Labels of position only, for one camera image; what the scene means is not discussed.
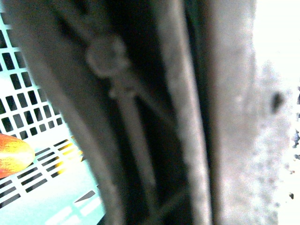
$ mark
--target dark spot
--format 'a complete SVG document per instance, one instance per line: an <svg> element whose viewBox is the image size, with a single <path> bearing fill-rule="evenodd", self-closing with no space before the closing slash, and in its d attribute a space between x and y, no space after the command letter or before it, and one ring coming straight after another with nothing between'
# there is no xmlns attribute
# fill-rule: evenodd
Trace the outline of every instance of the dark spot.
<svg viewBox="0 0 300 225"><path fill-rule="evenodd" d="M279 92L277 92L273 96L273 100L272 100L272 113L273 114L278 112L278 109L283 104L283 102L284 102L284 98L282 97L282 95Z"/></svg>

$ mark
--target grid hole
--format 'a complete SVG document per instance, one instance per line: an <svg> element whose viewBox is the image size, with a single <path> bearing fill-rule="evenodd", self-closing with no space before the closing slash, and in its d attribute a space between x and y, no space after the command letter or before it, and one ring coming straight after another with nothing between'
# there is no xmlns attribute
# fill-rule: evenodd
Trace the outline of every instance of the grid hole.
<svg viewBox="0 0 300 225"><path fill-rule="evenodd" d="M62 119L61 118L57 118L56 122L57 122L57 125L61 125L62 124Z"/></svg>
<svg viewBox="0 0 300 225"><path fill-rule="evenodd" d="M33 118L32 118L32 115L31 115L30 111L24 112L24 116L26 118L26 121L27 121L28 125L33 124Z"/></svg>
<svg viewBox="0 0 300 225"><path fill-rule="evenodd" d="M0 30L0 48L7 48L8 46L6 45L4 36L2 31Z"/></svg>
<svg viewBox="0 0 300 225"><path fill-rule="evenodd" d="M15 58L17 59L19 68L26 68L25 61L21 52L15 52Z"/></svg>
<svg viewBox="0 0 300 225"><path fill-rule="evenodd" d="M15 104L15 100L14 100L13 96L7 96L6 101L7 101L7 104L8 104L8 107L9 107L10 111L17 110L17 106Z"/></svg>
<svg viewBox="0 0 300 225"><path fill-rule="evenodd" d="M34 167L34 168L32 168L31 170L28 170L28 171L22 173L21 175L17 176L17 178L18 178L18 179L21 179L21 178L27 176L28 174L31 174L32 172L34 172L34 171L36 171L36 170L38 170L38 168L37 168L37 167Z"/></svg>
<svg viewBox="0 0 300 225"><path fill-rule="evenodd" d="M32 105L36 105L38 103L34 90L28 91L28 96Z"/></svg>
<svg viewBox="0 0 300 225"><path fill-rule="evenodd" d="M15 120L15 124L16 124L17 128L24 127L24 124L22 122L22 118L21 118L20 114L13 115L13 118Z"/></svg>
<svg viewBox="0 0 300 225"><path fill-rule="evenodd" d="M15 191L15 190L16 190L15 187L11 187L10 189L8 189L8 190L6 190L6 191L0 193L0 198L2 198L2 197L4 197L4 196L8 195L9 193L12 193L12 192Z"/></svg>
<svg viewBox="0 0 300 225"><path fill-rule="evenodd" d="M54 155L54 152L50 152L50 153L48 153L47 155L44 155L44 156L42 156L41 158L38 158L37 160L38 160L38 161L42 161L42 160L44 160L45 158L48 158L48 157L51 156L51 155Z"/></svg>
<svg viewBox="0 0 300 225"><path fill-rule="evenodd" d="M49 159L47 162L42 163L42 166L48 165L48 164L50 164L50 163L56 161L57 159L59 159L58 156L56 156L56 157L54 157L54 158L52 158L52 159Z"/></svg>
<svg viewBox="0 0 300 225"><path fill-rule="evenodd" d="M21 132L20 132L20 136L21 136L21 139L22 139L22 140L28 138L28 134L27 134L26 131L21 131Z"/></svg>
<svg viewBox="0 0 300 225"><path fill-rule="evenodd" d="M39 172L38 174L36 174L36 175L34 175L34 176L28 178L27 180L24 180L23 182L21 182L21 184L24 186L24 185L26 185L26 184L28 184L28 183L34 181L36 178L41 177L41 176L42 176L42 173Z"/></svg>
<svg viewBox="0 0 300 225"><path fill-rule="evenodd" d="M63 144L63 143L66 143L67 141L68 141L68 139L63 140L63 141L61 141L61 142L58 142L58 143L56 143L56 144L54 145L54 147L57 147L57 146L59 146L59 145L61 145L61 144Z"/></svg>
<svg viewBox="0 0 300 225"><path fill-rule="evenodd" d="M40 128L41 132L46 131L46 126L45 126L45 124L39 125L39 128Z"/></svg>
<svg viewBox="0 0 300 225"><path fill-rule="evenodd" d="M59 166L61 166L61 165L63 165L63 162L62 162L62 161L59 162L59 163L57 163L57 164L55 164L55 165L50 166L50 167L47 168L46 170L47 170L47 172L50 172L51 170L54 170L55 168L57 168L57 167L59 167Z"/></svg>
<svg viewBox="0 0 300 225"><path fill-rule="evenodd" d="M13 86L14 86L15 90L18 90L18 89L22 88L19 77L18 77L17 74L11 74L10 79L11 79L11 82L13 83Z"/></svg>
<svg viewBox="0 0 300 225"><path fill-rule="evenodd" d="M43 119L41 110L39 108L36 108L33 111L34 111L34 114L36 115L37 120L41 121Z"/></svg>
<svg viewBox="0 0 300 225"><path fill-rule="evenodd" d="M6 187L7 185L9 185L11 183L12 183L12 181L8 180L8 181L4 182L3 184L0 184L0 189Z"/></svg>
<svg viewBox="0 0 300 225"><path fill-rule="evenodd" d="M59 115L60 114L60 111L56 107L52 106L52 108L53 108L53 111L54 111L54 115Z"/></svg>
<svg viewBox="0 0 300 225"><path fill-rule="evenodd" d="M9 41L11 43L11 46L14 48L14 47L18 47L18 43L15 39L15 36L14 36L14 32L12 30L6 30L7 32L7 35L8 35L8 38L9 38Z"/></svg>
<svg viewBox="0 0 300 225"><path fill-rule="evenodd" d="M38 155L40 155L40 154L42 154L42 153L44 153L44 152L46 152L46 151L48 151L48 150L50 150L50 148L46 148L46 149L44 149L44 150L41 150L41 151L39 151L38 153L36 153L36 156L38 156Z"/></svg>
<svg viewBox="0 0 300 225"><path fill-rule="evenodd" d="M4 114L4 113L6 113L6 110L5 110L5 108L4 108L4 105L3 105L3 103L2 103L2 100L0 99L0 114Z"/></svg>
<svg viewBox="0 0 300 225"><path fill-rule="evenodd" d="M36 183L35 185L32 185L31 187L27 188L26 192L28 193L28 192L36 189L37 187L41 186L42 184L45 184L46 182L47 182L47 180L43 179L43 180L39 181L38 183Z"/></svg>
<svg viewBox="0 0 300 225"><path fill-rule="evenodd" d="M8 70L14 69L15 66L14 66L13 60L11 59L10 54L8 52L2 53L2 56L3 56L4 62L5 62L6 68Z"/></svg>
<svg viewBox="0 0 300 225"><path fill-rule="evenodd" d="M34 135L38 134L38 131L35 127L33 127L33 128L30 128L30 133L31 133L32 136L34 136Z"/></svg>
<svg viewBox="0 0 300 225"><path fill-rule="evenodd" d="M14 130L8 117L3 118L2 123L3 123L3 126L4 126L6 132L10 132L10 131Z"/></svg>
<svg viewBox="0 0 300 225"><path fill-rule="evenodd" d="M7 206L8 204L12 203L14 200L17 200L20 198L20 194L16 194L15 196L5 200L4 202L0 203L0 209L3 208L4 206Z"/></svg>
<svg viewBox="0 0 300 225"><path fill-rule="evenodd" d="M39 98L41 99L41 102L47 101L46 95L42 89L38 89L37 92L38 92Z"/></svg>
<svg viewBox="0 0 300 225"><path fill-rule="evenodd" d="M17 96L18 96L21 107L22 108L27 107L28 105L27 105L25 95L23 93L20 93L20 94L17 94Z"/></svg>
<svg viewBox="0 0 300 225"><path fill-rule="evenodd" d="M48 105L43 106L46 118L50 118L51 117L51 112L50 112L50 108Z"/></svg>
<svg viewBox="0 0 300 225"><path fill-rule="evenodd" d="M54 127L54 122L53 121L49 121L48 125L49 125L49 128L52 129Z"/></svg>
<svg viewBox="0 0 300 225"><path fill-rule="evenodd" d="M28 72L22 72L21 75L22 75L22 78L23 78L25 87L26 87L26 88L27 88L27 87L31 87L31 86L32 86L32 83L31 83L31 80L30 80L30 77L29 77Z"/></svg>
<svg viewBox="0 0 300 225"><path fill-rule="evenodd" d="M51 174L52 178L57 177L58 175L62 174L63 172L65 172L65 170L66 169L64 168L64 169L61 169L61 170Z"/></svg>

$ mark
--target metal rod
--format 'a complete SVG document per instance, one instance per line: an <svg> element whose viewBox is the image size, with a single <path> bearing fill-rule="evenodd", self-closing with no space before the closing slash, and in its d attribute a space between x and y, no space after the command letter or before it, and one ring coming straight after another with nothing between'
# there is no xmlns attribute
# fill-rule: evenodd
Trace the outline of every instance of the metal rod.
<svg viewBox="0 0 300 225"><path fill-rule="evenodd" d="M194 224L211 225L208 160L184 6L180 0L151 3L188 168Z"/></svg>

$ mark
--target plastic grid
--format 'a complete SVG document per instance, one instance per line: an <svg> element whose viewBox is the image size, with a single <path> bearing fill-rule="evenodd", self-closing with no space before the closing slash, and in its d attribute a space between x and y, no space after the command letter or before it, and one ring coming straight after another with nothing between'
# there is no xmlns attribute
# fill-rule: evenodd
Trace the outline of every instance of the plastic grid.
<svg viewBox="0 0 300 225"><path fill-rule="evenodd" d="M62 209L56 209L55 212L58 212L54 215L48 213L40 221L44 221L45 224L86 224L87 221L95 223L104 215L104 207L101 198L96 194L96 183L83 153L78 149L59 110L47 100L43 90L34 83L27 71L26 62L12 37L11 26L2 10L0 16L0 133L33 144L36 152L34 162L25 170L0 179L0 217L2 213L10 212L7 209L9 205L18 208L22 204L20 199L29 201L28 194L34 195L35 192L38 194L36 190L44 187L46 183L53 185L58 175L66 174L65 182L68 182L68 178L70 180L74 177L71 172L76 166L78 169L81 168L81 171L77 172L78 178L80 179L81 174L82 181L86 182L87 186L93 184L94 189L87 192L88 187L83 186L81 190L74 191L71 195L73 201L67 202ZM62 187L66 190L69 188L67 183ZM65 193L55 195L59 200ZM45 209L50 208L49 202L40 201L40 204ZM71 206L82 209L69 210ZM66 209L68 214L62 217L62 212ZM92 211L98 212L93 214L93 218L91 218ZM19 219L22 216L25 218L28 217L28 213L19 216ZM7 224L17 223L13 219L8 219Z"/></svg>

